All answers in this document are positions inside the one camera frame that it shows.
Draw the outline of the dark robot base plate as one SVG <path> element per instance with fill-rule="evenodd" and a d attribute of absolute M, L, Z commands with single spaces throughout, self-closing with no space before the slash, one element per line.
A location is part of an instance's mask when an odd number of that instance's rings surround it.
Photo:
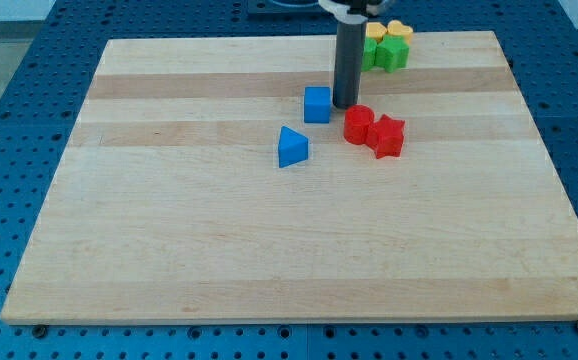
<path fill-rule="evenodd" d="M 317 0 L 247 0 L 246 15 L 252 20 L 292 18 L 334 21 Z"/>

